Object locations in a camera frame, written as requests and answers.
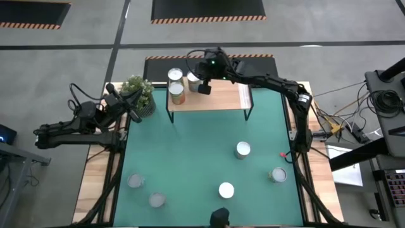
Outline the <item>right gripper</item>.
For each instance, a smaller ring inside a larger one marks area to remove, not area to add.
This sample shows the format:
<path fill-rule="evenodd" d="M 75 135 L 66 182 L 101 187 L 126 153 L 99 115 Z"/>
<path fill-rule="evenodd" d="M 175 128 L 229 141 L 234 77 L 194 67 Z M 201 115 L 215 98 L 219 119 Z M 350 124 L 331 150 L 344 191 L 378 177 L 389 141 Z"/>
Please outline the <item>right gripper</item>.
<path fill-rule="evenodd" d="M 209 82 L 212 79 L 228 80 L 229 66 L 229 58 L 222 48 L 205 49 L 202 61 L 195 64 L 193 71 L 193 74 L 202 81 L 197 89 L 198 93 L 211 94 Z"/>

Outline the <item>black diagonal bar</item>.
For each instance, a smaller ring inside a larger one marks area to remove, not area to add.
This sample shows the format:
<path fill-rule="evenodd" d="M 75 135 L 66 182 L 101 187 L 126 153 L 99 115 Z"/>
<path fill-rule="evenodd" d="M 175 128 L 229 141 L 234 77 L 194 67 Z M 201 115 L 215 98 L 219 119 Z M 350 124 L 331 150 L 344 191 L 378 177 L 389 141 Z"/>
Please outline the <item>black diagonal bar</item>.
<path fill-rule="evenodd" d="M 331 171 L 334 172 L 370 160 L 378 155 L 390 155 L 384 138 L 369 142 L 368 144 L 362 145 L 352 151 L 331 158 L 329 164 Z"/>

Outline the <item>silver-topped tin can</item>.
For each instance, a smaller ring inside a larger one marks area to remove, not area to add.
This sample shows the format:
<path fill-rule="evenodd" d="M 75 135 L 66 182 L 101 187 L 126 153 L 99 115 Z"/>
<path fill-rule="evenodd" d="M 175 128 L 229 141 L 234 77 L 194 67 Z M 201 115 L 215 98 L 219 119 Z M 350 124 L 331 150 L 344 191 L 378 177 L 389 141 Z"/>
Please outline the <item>silver-topped tin can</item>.
<path fill-rule="evenodd" d="M 144 177 L 140 174 L 131 174 L 127 178 L 127 184 L 131 188 L 139 188 L 144 184 Z"/>
<path fill-rule="evenodd" d="M 170 82 L 183 83 L 183 71 L 179 68 L 171 68 L 168 71 L 168 78 Z"/>

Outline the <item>green table mat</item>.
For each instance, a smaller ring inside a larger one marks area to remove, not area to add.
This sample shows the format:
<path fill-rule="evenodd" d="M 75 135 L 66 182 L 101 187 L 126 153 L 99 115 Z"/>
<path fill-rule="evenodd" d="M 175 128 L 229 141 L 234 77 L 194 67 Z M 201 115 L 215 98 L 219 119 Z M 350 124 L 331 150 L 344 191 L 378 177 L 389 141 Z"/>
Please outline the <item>green table mat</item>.
<path fill-rule="evenodd" d="M 302 225 L 294 169 L 280 153 L 289 151 L 279 93 L 254 89 L 249 120 L 241 111 L 166 112 L 166 91 L 153 93 L 156 111 L 141 123 L 131 123 L 125 151 L 114 226 L 204 226 L 213 211 L 227 208 L 232 225 Z M 238 142 L 251 146 L 243 160 L 234 155 Z M 285 182 L 272 182 L 268 173 L 281 167 Z M 144 184 L 131 188 L 131 174 Z M 218 187 L 235 188 L 230 199 Z M 153 208 L 152 193 L 166 203 Z"/>

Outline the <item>white board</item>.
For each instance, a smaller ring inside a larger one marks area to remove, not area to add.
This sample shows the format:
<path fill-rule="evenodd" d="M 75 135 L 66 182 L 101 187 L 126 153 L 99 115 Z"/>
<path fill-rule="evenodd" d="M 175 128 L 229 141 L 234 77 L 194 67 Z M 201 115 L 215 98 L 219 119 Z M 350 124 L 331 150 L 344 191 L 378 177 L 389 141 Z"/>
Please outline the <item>white board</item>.
<path fill-rule="evenodd" d="M 328 142 L 325 146 L 327 155 L 330 159 L 352 151 L 352 148 L 347 147 L 346 144 Z M 336 184 L 363 187 L 363 179 L 361 176 L 361 167 L 359 163 L 333 171 L 332 176 L 333 181 Z"/>

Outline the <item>potted plant striped pot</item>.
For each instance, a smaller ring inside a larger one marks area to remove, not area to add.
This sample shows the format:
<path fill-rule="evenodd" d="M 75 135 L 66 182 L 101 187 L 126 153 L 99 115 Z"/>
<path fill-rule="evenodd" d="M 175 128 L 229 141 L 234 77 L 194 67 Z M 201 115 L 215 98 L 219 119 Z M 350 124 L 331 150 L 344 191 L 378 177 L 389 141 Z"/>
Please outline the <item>potted plant striped pot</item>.
<path fill-rule="evenodd" d="M 121 92 L 137 92 L 139 90 L 141 90 L 141 94 L 134 103 L 135 111 L 141 118 L 150 117 L 156 109 L 153 98 L 154 87 L 151 82 L 141 76 L 132 75 L 121 85 Z"/>

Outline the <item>black power strip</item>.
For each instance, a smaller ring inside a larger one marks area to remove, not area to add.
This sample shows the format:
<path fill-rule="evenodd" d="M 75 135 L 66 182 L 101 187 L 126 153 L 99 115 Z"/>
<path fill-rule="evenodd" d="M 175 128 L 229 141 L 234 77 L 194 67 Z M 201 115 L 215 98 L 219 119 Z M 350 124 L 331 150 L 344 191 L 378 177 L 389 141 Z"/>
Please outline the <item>black power strip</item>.
<path fill-rule="evenodd" d="M 370 139 L 365 135 L 363 130 L 356 123 L 352 122 L 350 127 L 350 132 L 358 143 L 366 144 L 370 141 Z"/>

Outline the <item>peaches label can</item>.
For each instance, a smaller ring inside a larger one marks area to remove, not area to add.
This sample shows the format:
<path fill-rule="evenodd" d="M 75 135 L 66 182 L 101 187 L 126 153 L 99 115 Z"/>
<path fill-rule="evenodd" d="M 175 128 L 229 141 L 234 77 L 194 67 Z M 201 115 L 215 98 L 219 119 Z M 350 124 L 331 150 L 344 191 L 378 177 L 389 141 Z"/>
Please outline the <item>peaches label can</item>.
<path fill-rule="evenodd" d="M 218 195 L 223 199 L 230 199 L 234 196 L 235 188 L 229 182 L 222 182 L 218 187 Z"/>

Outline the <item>black mat orange striped edge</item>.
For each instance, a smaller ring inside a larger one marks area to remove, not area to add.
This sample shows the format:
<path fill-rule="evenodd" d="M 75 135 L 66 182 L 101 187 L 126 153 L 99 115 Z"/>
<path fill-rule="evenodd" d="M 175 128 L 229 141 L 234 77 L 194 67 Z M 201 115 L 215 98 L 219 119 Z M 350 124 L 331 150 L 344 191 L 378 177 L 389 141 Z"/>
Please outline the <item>black mat orange striped edge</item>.
<path fill-rule="evenodd" d="M 263 21 L 263 0 L 153 0 L 151 23 Z"/>
<path fill-rule="evenodd" d="M 270 73 L 277 76 L 277 66 L 272 54 L 230 54 L 229 58 L 240 59 L 247 64 L 252 65 L 259 73 Z M 148 56 L 144 62 L 143 79 L 155 84 L 166 84 L 168 80 L 168 71 L 172 68 L 179 68 L 186 74 L 190 67 L 201 61 L 202 55 L 175 55 L 175 56 Z"/>
<path fill-rule="evenodd" d="M 58 30 L 70 7 L 70 2 L 0 0 L 0 27 Z"/>

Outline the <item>orange red label can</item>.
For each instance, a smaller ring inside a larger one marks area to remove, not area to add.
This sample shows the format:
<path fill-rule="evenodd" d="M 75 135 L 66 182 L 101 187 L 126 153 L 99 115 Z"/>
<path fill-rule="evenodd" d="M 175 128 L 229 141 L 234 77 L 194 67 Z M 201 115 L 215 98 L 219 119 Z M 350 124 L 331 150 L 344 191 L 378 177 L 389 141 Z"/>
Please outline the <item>orange red label can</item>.
<path fill-rule="evenodd" d="M 166 196 L 163 193 L 152 193 L 149 196 L 149 205 L 153 208 L 159 208 L 166 203 Z"/>

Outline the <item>orange pineapple label can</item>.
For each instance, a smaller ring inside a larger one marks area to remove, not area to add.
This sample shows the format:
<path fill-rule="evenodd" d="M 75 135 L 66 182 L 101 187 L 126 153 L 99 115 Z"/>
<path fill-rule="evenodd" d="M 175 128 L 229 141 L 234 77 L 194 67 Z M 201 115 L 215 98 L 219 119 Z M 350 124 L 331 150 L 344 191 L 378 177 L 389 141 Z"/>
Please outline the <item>orange pineapple label can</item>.
<path fill-rule="evenodd" d="M 179 82 L 172 82 L 168 88 L 172 103 L 180 105 L 185 102 L 184 86 Z"/>

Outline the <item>tomato label can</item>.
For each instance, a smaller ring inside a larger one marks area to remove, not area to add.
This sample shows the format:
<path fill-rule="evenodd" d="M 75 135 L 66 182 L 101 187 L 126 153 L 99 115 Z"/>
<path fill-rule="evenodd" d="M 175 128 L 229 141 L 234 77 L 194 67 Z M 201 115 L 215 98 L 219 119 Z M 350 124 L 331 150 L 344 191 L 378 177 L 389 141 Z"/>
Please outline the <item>tomato label can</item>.
<path fill-rule="evenodd" d="M 234 151 L 234 155 L 237 159 L 243 160 L 250 153 L 251 153 L 251 146 L 248 142 L 241 141 L 237 143 Z"/>

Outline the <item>backlit keyboard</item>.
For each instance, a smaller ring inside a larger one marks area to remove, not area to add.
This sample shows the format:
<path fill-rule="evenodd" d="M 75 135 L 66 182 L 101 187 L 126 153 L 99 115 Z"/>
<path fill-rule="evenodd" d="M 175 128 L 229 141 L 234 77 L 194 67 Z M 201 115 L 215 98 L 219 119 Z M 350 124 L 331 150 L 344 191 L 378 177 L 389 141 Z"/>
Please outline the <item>backlit keyboard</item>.
<path fill-rule="evenodd" d="M 383 177 L 392 206 L 405 208 L 405 169 L 385 170 Z"/>

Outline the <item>black pole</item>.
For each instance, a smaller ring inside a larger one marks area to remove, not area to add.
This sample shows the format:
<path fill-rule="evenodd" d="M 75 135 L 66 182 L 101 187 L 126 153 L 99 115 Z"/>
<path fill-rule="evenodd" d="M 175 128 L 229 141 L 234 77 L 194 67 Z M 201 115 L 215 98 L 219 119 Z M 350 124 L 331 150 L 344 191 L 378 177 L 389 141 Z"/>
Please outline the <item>black pole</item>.
<path fill-rule="evenodd" d="M 392 82 L 393 78 L 402 72 L 405 72 L 405 57 L 399 60 L 397 63 L 390 66 L 382 73 L 379 73 L 378 78 L 382 82 Z"/>

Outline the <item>yellow green label can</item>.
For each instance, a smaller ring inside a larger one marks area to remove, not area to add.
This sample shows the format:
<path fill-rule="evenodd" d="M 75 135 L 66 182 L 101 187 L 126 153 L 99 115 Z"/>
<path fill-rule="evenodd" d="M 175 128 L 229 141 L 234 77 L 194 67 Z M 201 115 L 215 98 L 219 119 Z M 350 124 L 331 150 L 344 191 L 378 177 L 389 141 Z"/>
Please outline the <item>yellow green label can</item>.
<path fill-rule="evenodd" d="M 268 178 L 276 183 L 285 182 L 287 180 L 287 173 L 283 168 L 276 167 L 268 173 Z"/>

